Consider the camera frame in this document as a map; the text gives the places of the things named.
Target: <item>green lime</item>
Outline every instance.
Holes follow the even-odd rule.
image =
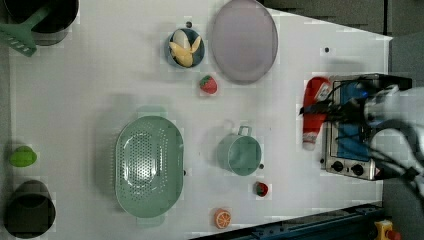
[[[37,154],[28,146],[22,146],[15,150],[10,158],[10,164],[15,167],[27,167],[37,160]]]

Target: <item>green plastic strainer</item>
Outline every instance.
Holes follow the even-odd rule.
[[[162,116],[143,116],[127,125],[116,144],[115,191],[119,204],[139,218],[168,211],[183,187],[182,136]]]

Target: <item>red bottle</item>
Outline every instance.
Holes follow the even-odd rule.
[[[330,93],[331,84],[327,78],[314,77],[309,80],[306,85],[305,95],[303,99],[303,107],[308,107],[319,101],[323,101]],[[315,142],[320,132],[322,123],[326,114],[303,114],[303,136],[302,146],[304,149],[312,151],[315,149]]]

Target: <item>white table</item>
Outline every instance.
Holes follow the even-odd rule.
[[[298,111],[313,76],[386,73],[390,38],[270,10],[277,60],[259,82],[239,86],[220,72],[208,47],[190,70],[177,70],[164,57],[164,41],[187,20],[207,43],[223,1],[80,4],[72,33],[60,44],[39,48],[32,58],[10,52],[15,146],[29,144],[39,155],[33,166],[14,169],[14,186],[42,180],[57,208],[41,239],[188,239],[381,200],[382,183],[320,169],[320,143],[314,152],[301,148]],[[206,74],[218,80],[216,96],[198,90]],[[137,109],[149,104],[164,106],[182,131],[188,174],[165,221],[146,228],[116,200],[113,149]],[[214,153],[240,124],[253,127],[263,148],[265,168],[248,177],[217,167]],[[257,180],[271,187],[263,199],[252,193]],[[211,221],[218,207],[232,213],[225,230]]]

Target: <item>stove knob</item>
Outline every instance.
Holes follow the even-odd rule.
[[[359,164],[356,164],[355,166],[351,167],[350,169],[353,171],[353,173],[356,176],[361,176],[362,174],[364,174],[364,168]]]
[[[333,163],[333,165],[331,165],[331,167],[336,171],[336,172],[341,172],[343,170],[343,163],[336,161]]]

